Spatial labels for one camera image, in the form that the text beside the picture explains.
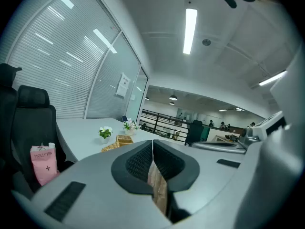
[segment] floor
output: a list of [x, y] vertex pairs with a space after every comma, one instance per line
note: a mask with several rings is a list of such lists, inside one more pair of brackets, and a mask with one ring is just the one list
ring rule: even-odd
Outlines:
[[154, 162], [152, 162], [148, 172], [148, 184], [153, 187], [154, 203], [165, 215], [167, 204], [167, 184]]

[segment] glass door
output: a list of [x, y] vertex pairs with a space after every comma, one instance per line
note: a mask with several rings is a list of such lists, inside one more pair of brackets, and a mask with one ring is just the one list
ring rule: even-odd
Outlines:
[[140, 69], [138, 78], [136, 79], [132, 95], [130, 97], [130, 101], [128, 103], [126, 117], [131, 118], [135, 122], [137, 121], [139, 110], [141, 107], [141, 102], [143, 99], [143, 95], [145, 92], [146, 84], [147, 84], [147, 76], [145, 75], [143, 69]]

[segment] basket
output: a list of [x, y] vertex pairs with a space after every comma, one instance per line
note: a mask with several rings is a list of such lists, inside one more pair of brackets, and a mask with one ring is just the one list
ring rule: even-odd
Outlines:
[[128, 144], [133, 143], [132, 138], [128, 135], [117, 135], [116, 136], [116, 145], [122, 147]]
[[125, 145], [128, 145], [128, 144], [131, 144], [131, 143], [133, 143], [133, 141], [132, 141], [130, 136], [128, 136], [128, 135], [117, 135], [116, 136], [116, 142], [114, 144], [111, 144], [111, 145], [103, 148], [102, 152], [106, 152], [110, 149], [115, 149], [115, 148], [122, 147], [122, 146], [125, 146]]

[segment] potted plant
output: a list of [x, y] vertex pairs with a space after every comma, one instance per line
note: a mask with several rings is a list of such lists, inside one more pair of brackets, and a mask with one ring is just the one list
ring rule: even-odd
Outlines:
[[108, 126], [101, 127], [99, 133], [100, 133], [101, 143], [106, 144], [109, 142], [112, 133], [112, 128]]
[[135, 130], [138, 130], [139, 127], [132, 119], [127, 119], [124, 121], [123, 128], [125, 129], [126, 135], [133, 135]]

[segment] chair headrest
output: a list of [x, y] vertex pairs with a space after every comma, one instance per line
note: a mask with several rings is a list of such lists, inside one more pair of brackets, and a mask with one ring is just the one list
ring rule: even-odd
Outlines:
[[22, 68], [15, 68], [7, 63], [0, 64], [0, 85], [12, 86], [17, 71], [22, 71]]
[[18, 89], [18, 107], [22, 108], [47, 108], [50, 105], [49, 95], [46, 90], [31, 86], [21, 85]]
[[202, 125], [202, 121], [193, 120], [193, 124], [195, 124], [195, 125]]

